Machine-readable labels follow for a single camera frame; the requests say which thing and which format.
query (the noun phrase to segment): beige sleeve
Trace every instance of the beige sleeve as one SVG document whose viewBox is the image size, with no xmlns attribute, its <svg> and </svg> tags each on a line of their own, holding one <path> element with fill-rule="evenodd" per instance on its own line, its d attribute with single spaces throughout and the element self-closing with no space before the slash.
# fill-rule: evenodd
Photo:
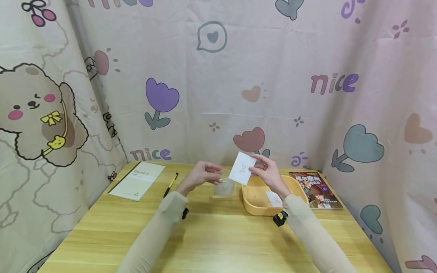
<svg viewBox="0 0 437 273">
<path fill-rule="evenodd" d="M 301 197 L 289 195 L 283 202 L 288 224 L 302 240 L 321 273 L 353 273 L 354 266 Z"/>
<path fill-rule="evenodd" d="M 123 259 L 118 273 L 149 273 L 168 238 L 182 218 L 188 199 L 179 192 L 169 193 L 155 215 L 138 235 Z"/>
</svg>

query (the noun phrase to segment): hand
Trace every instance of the hand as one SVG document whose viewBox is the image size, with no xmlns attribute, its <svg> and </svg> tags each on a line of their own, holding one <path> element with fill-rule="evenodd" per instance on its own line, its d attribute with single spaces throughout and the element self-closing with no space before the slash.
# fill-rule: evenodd
<svg viewBox="0 0 437 273">
<path fill-rule="evenodd" d="M 261 177 L 271 191 L 279 195 L 281 200 L 284 201 L 284 199 L 291 194 L 291 191 L 282 181 L 279 170 L 276 167 L 276 162 L 258 154 L 254 154 L 252 157 L 256 158 L 257 162 L 254 167 L 249 167 L 249 171 L 256 176 Z"/>
<path fill-rule="evenodd" d="M 187 194 L 194 190 L 195 187 L 209 182 L 211 184 L 217 185 L 221 183 L 220 176 L 215 172 L 221 172 L 221 168 L 218 165 L 199 161 L 196 166 L 190 171 L 190 173 L 182 180 L 182 182 L 177 186 L 176 191 L 180 194 L 187 196 Z"/>
</svg>

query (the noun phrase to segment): small white card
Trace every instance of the small white card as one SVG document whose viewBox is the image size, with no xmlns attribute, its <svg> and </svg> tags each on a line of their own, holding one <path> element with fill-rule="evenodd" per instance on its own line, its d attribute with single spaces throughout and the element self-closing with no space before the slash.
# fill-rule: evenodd
<svg viewBox="0 0 437 273">
<path fill-rule="evenodd" d="M 271 190 L 266 191 L 266 195 L 270 201 L 270 204 L 272 204 L 272 207 L 282 207 L 282 200 L 279 197 L 279 195 L 277 195 L 276 193 L 274 193 Z"/>
<path fill-rule="evenodd" d="M 243 185 L 247 185 L 251 174 L 249 167 L 255 166 L 256 162 L 257 160 L 255 158 L 248 156 L 245 153 L 238 152 L 234 166 L 232 166 L 231 173 L 229 174 L 229 178 Z"/>
<path fill-rule="evenodd" d="M 139 201 L 164 168 L 165 166 L 140 162 L 108 193 L 121 198 Z"/>
</svg>

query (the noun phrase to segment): pen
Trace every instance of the pen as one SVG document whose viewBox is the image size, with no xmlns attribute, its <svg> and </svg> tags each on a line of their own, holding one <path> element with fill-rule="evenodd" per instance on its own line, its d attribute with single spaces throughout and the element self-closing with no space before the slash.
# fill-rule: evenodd
<svg viewBox="0 0 437 273">
<path fill-rule="evenodd" d="M 171 186 L 173 186 L 173 183 L 176 180 L 178 175 L 179 175 L 179 173 L 176 173 L 176 175 L 174 176 L 173 180 L 171 180 L 170 185 L 168 186 L 167 190 L 165 191 L 163 198 L 165 198 L 165 196 L 167 196 L 168 192 L 170 191 Z"/>
</svg>

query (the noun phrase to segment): yellow tray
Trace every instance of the yellow tray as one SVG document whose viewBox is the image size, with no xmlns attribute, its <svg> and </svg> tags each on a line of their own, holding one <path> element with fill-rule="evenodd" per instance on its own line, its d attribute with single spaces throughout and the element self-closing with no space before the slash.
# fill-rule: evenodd
<svg viewBox="0 0 437 273">
<path fill-rule="evenodd" d="M 281 175 L 281 177 L 291 193 L 300 196 L 308 204 L 308 197 L 299 185 L 299 182 L 290 176 Z M 266 195 L 266 191 L 270 191 L 270 188 L 261 178 L 253 176 L 249 179 L 247 186 L 241 185 L 241 188 L 243 190 L 244 208 L 250 214 L 256 216 L 275 216 L 283 209 L 281 207 L 272 207 Z"/>
</svg>

